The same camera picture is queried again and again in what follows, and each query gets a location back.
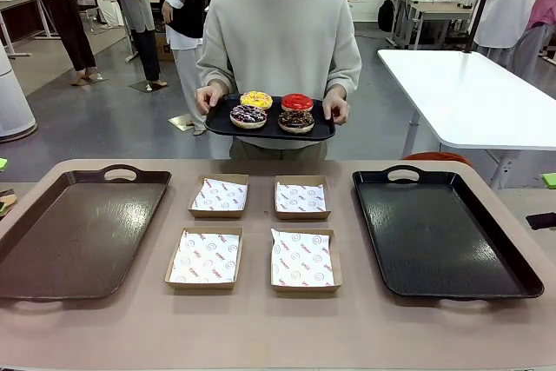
green block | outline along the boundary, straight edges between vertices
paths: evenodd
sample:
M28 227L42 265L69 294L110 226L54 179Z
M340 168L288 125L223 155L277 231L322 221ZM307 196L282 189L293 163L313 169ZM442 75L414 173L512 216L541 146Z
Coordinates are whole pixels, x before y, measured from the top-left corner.
M556 189L556 173L543 174L542 180L550 190Z

brown tray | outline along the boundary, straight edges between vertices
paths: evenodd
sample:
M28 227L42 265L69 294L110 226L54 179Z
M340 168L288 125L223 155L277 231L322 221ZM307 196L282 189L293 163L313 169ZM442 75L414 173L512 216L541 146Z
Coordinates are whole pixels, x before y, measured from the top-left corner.
M116 169L136 178L107 179ZM0 298L54 301L114 293L170 177L121 164L62 174L0 240Z

donut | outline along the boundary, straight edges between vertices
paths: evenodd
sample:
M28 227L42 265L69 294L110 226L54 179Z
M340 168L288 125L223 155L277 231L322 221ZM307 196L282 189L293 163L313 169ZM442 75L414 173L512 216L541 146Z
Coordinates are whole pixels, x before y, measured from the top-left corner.
M281 100L281 108L282 110L306 110L309 112L313 109L313 99L297 93L287 95Z
M305 110L286 110L278 116L278 125L292 134L306 134L314 127L314 118Z
M240 103L250 104L263 110L268 110L270 106L272 106L272 97L261 91L249 91L242 94Z
M243 129L257 129L267 122L267 114L261 108L249 104L235 106L229 113L232 123Z

white cylindrical object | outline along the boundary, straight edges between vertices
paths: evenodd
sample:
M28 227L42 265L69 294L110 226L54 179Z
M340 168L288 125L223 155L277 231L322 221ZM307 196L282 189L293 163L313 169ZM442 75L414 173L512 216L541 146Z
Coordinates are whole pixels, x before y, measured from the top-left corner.
M33 132L35 117L21 90L10 60L0 49L0 142L17 139Z

black tray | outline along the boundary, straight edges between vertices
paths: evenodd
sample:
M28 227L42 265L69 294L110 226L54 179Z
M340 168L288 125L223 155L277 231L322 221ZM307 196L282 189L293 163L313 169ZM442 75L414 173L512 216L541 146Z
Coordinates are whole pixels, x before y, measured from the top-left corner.
M268 110L268 120L260 129L241 129L229 120L229 113L234 106L240 104L241 95L228 95L214 107L207 115L205 122L208 130L218 135L249 136L252 138L289 139L300 141L324 141L336 133L332 118L327 121L322 111L322 102L313 100L311 114L314 118L314 128L307 134L290 134L278 126L278 115L282 112L281 97L272 97L272 107Z
M105 175L133 171L134 180ZM62 174L0 240L0 297L94 299L122 284L171 174Z
M398 170L418 180L390 180ZM455 300L538 297L543 283L465 181L410 166L358 171L355 188L386 286Z

